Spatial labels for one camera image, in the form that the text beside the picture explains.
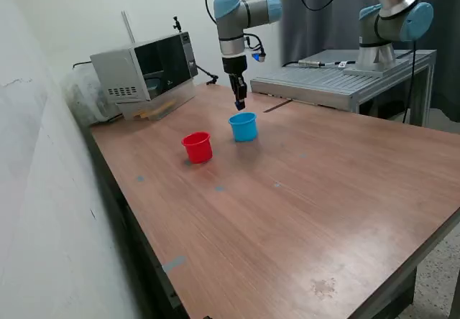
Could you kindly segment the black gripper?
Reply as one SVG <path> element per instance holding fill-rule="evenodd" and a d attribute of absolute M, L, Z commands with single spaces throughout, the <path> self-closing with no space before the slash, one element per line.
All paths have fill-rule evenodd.
<path fill-rule="evenodd" d="M 245 99 L 247 97 L 247 85 L 243 78 L 239 77 L 247 70 L 247 56 L 240 55 L 238 57 L 223 57 L 222 63 L 224 72 L 229 76 L 231 88 L 236 96 L 236 108 L 245 109 Z"/>

